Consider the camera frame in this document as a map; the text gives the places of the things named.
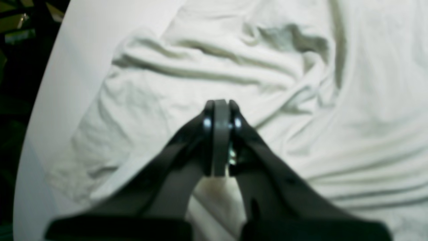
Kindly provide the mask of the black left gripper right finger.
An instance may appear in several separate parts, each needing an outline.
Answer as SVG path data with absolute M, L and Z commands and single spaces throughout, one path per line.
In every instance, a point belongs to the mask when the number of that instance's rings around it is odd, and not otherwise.
M 333 205 L 312 189 L 263 141 L 229 102 L 235 177 L 247 221 L 240 241 L 390 241 L 380 221 L 366 221 Z

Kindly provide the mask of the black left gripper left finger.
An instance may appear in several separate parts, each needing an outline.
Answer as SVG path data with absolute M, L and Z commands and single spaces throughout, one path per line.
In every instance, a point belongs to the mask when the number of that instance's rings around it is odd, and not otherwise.
M 191 241 L 191 194 L 202 177 L 226 175 L 230 131 L 227 102 L 208 101 L 124 187 L 87 212 L 52 221 L 45 239 Z

